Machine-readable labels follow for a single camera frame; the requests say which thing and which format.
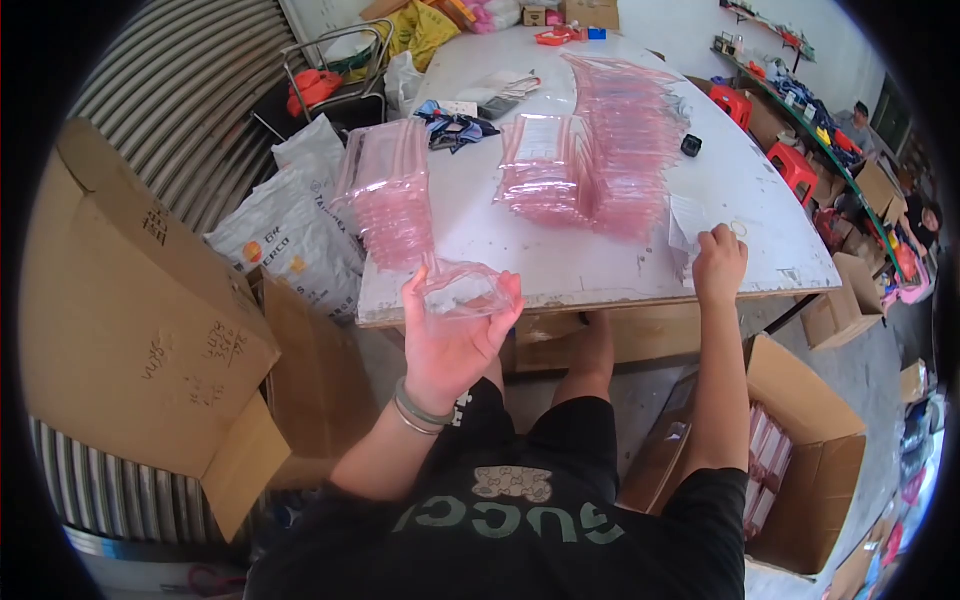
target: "metal chair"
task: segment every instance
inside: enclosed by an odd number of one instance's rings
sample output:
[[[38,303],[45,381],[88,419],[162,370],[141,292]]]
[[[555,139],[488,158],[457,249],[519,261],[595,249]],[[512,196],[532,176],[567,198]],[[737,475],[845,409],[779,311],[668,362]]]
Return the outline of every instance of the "metal chair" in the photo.
[[[373,23],[385,25],[387,27],[387,35],[384,36],[380,30],[372,25]],[[364,76],[364,79],[352,84],[346,84],[334,91],[326,100],[308,107],[306,102],[303,101],[303,95],[300,93],[300,89],[294,83],[294,72],[290,68],[291,55],[303,50],[303,48],[316,46],[317,52],[320,55],[320,61],[324,66],[324,70],[329,70],[329,63],[324,56],[324,51],[320,48],[320,44],[338,37],[360,34],[364,32],[372,33],[375,36],[372,46],[371,59],[367,62],[367,73]],[[290,81],[290,85],[293,87],[294,93],[297,94],[297,99],[300,101],[300,106],[303,108],[303,115],[306,117],[307,123],[313,122],[313,114],[316,112],[340,105],[342,103],[353,100],[363,100],[365,98],[378,98],[381,101],[380,121],[382,123],[387,120],[387,98],[383,91],[382,75],[387,69],[384,59],[387,56],[387,49],[390,46],[390,40],[393,38],[393,36],[393,21],[389,19],[375,19],[367,23],[360,23],[358,25],[351,25],[349,27],[335,29],[323,34],[317,39],[306,41],[295,46],[290,46],[280,51],[280,54],[283,55],[283,70],[287,74],[287,79]]]

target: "yellow sack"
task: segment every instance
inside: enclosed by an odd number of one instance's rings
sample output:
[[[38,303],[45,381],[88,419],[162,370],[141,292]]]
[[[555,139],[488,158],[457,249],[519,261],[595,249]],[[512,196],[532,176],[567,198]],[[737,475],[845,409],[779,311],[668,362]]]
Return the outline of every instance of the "yellow sack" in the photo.
[[[420,0],[413,0],[399,11],[387,15],[394,22],[394,35],[390,38],[384,64],[407,50],[414,56],[414,66],[421,73],[426,72],[437,49],[460,33],[456,23],[442,12],[428,7]],[[384,37],[389,33],[387,26],[372,24]],[[350,71],[344,75],[344,83],[351,84],[367,76],[367,67]]]

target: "concrete floor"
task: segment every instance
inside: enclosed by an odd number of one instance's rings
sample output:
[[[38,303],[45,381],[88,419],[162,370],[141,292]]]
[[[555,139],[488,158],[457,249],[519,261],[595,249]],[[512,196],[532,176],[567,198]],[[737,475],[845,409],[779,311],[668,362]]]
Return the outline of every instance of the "concrete floor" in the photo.
[[[740,302],[743,336],[761,331],[793,302],[790,298]],[[899,304],[891,310],[888,327],[876,324],[841,348],[818,352],[808,349],[800,319],[774,335],[778,343],[804,360],[863,419],[867,424],[867,448],[847,522],[824,571],[811,583],[784,573],[748,568],[748,598],[819,599],[833,571],[873,526],[899,483],[900,440],[895,425],[902,421],[903,414],[900,369],[904,358],[912,361],[918,355],[929,354],[929,321],[924,319],[929,319],[928,307]],[[367,365],[377,366],[377,372],[370,373],[371,381],[378,402],[385,405],[397,378],[404,373],[402,351],[379,332],[355,333]],[[616,413],[621,476],[683,371],[684,368],[673,368],[614,377],[611,398]],[[546,411],[555,386],[555,381],[508,386],[507,410],[514,417],[518,432],[529,430]]]

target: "hand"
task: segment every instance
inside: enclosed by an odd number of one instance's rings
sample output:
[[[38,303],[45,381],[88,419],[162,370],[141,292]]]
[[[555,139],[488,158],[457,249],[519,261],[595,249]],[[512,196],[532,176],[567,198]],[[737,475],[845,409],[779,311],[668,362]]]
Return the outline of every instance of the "hand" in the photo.
[[[697,237],[700,255],[693,261],[693,287],[701,307],[733,306],[747,273],[747,245],[724,224]]]
[[[427,267],[421,266],[403,285],[403,313],[406,319],[406,392],[419,408],[432,415],[446,415],[454,402],[493,362],[511,327],[523,312],[520,276],[500,274],[499,284],[514,298],[514,305],[489,317],[463,319],[442,335],[427,329],[420,286]]]

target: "stack of pink plastic bags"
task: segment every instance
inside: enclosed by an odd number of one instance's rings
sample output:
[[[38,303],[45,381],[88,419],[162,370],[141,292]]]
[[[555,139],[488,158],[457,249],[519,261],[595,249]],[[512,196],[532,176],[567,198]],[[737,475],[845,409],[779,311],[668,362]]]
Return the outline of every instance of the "stack of pink plastic bags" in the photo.
[[[503,277],[487,265],[444,260],[434,252],[422,119],[402,119],[350,132],[334,202],[346,202],[377,269],[429,276],[420,290],[429,315],[484,317],[513,306]]]
[[[574,114],[521,114],[503,129],[503,181],[496,200],[531,221],[589,227],[647,243],[669,192],[689,121],[668,103],[679,79],[619,59],[564,55],[577,84]]]
[[[548,227],[589,227],[591,197],[585,193],[580,140],[573,117],[521,114],[501,127],[503,180],[497,202]]]
[[[750,540],[763,529],[780,483],[790,464],[793,443],[763,407],[750,408],[750,481],[743,512],[743,537]]]
[[[433,253],[427,142],[422,119],[350,132],[335,202],[349,204],[380,269],[415,269]]]

